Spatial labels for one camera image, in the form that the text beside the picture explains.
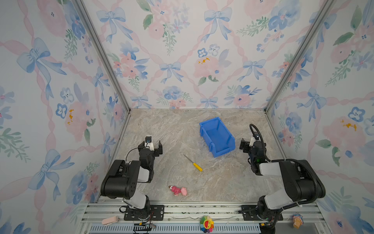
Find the yellow handled screwdriver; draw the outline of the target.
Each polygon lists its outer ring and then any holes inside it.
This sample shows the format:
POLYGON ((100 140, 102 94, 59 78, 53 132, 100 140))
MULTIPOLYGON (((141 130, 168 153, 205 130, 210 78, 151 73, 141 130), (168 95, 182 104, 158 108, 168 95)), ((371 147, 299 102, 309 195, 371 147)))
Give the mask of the yellow handled screwdriver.
POLYGON ((202 172, 203 170, 202 170, 202 168, 198 165, 198 164, 196 164, 194 161, 192 161, 189 157, 187 157, 185 154, 184 154, 184 157, 186 158, 186 159, 188 159, 193 165, 194 165, 194 167, 197 169, 197 170, 199 170, 200 172, 202 172))

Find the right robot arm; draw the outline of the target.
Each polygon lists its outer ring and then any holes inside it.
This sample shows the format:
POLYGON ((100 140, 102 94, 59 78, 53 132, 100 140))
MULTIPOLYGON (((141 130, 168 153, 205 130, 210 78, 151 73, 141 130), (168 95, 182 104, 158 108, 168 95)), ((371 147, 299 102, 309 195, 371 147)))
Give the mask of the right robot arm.
POLYGON ((266 158, 266 144, 252 138, 241 140, 240 149, 247 153, 248 163, 257 176, 279 176, 283 187, 261 196, 256 206, 241 206, 239 213, 245 218, 275 221, 281 212, 296 206, 313 203, 324 198, 326 189, 306 160, 271 160, 266 158))

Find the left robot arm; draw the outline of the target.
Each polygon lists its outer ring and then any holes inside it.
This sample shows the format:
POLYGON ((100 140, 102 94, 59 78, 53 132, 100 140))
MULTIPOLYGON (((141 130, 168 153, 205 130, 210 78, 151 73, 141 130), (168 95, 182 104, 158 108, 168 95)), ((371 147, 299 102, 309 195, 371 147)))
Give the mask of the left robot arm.
POLYGON ((100 194, 110 199, 123 199, 129 214, 145 219, 151 215, 148 196, 137 191, 138 183, 151 183, 154 177, 154 161, 163 154, 162 143, 153 147, 148 136, 137 147, 139 160, 115 160, 101 184, 100 194))

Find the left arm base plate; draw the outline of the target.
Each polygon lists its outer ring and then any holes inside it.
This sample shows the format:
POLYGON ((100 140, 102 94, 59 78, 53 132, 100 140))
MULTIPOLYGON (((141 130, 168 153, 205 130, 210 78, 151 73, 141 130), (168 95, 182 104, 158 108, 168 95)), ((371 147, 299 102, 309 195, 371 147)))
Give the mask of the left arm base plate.
POLYGON ((146 205, 144 209, 131 209, 126 207, 123 219, 125 221, 163 221, 165 214, 164 205, 146 205))

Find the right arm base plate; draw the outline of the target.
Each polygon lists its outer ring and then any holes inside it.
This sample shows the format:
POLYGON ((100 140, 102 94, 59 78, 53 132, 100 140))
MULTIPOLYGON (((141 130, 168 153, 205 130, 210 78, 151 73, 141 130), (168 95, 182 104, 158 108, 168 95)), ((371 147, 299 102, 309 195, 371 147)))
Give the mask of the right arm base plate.
POLYGON ((272 221, 274 220, 277 211, 269 210, 268 208, 259 208, 258 205, 241 205, 241 210, 238 213, 242 214, 244 221, 272 221))

